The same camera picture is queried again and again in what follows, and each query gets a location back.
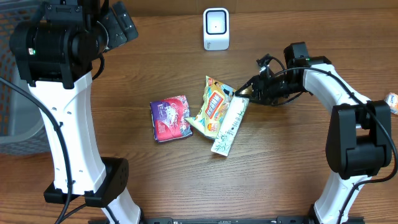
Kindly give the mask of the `red purple tissue pack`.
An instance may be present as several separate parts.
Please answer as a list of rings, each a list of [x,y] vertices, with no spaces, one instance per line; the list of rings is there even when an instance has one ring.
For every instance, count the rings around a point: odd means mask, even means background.
[[[193,135],[191,125],[185,120],[190,117],[190,108],[185,95],[174,96],[150,102],[154,139],[167,142]]]

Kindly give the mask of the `yellow orange snack bag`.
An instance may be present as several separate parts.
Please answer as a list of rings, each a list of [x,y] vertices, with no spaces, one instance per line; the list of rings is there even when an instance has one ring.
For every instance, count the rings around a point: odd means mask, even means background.
[[[215,139],[235,91],[229,85],[206,76],[203,105],[196,116],[185,118],[185,121],[205,137]]]

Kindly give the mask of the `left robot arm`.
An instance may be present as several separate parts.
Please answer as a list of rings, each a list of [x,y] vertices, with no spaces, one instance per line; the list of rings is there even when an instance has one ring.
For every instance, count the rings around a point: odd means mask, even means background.
[[[107,223],[144,223],[127,189],[128,161],[100,156],[91,114],[93,61],[137,36],[123,2],[96,0],[43,1],[11,34],[11,52],[28,84],[22,95],[39,108],[49,140],[55,177],[44,199],[63,205],[58,222],[83,197],[85,206],[102,209]]]

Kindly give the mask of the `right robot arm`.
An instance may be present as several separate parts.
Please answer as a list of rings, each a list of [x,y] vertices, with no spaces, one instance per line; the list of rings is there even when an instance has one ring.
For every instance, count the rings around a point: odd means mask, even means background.
[[[349,210],[364,185],[387,182],[397,168],[383,178],[378,172],[397,162],[391,137],[391,113],[383,101],[372,101],[350,87],[325,56],[311,57],[305,42],[284,49],[285,63],[274,73],[273,56],[257,60],[258,75],[249,79],[236,95],[251,103],[279,106],[302,93],[315,96],[330,113],[325,154],[331,174],[320,198],[302,218],[284,218],[283,223],[362,223],[350,218]]]

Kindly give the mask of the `white floral cream tube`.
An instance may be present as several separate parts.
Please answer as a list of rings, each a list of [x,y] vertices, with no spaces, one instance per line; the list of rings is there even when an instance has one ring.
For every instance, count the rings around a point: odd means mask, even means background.
[[[248,104],[249,98],[240,96],[232,98],[220,130],[211,147],[211,152],[228,156]]]

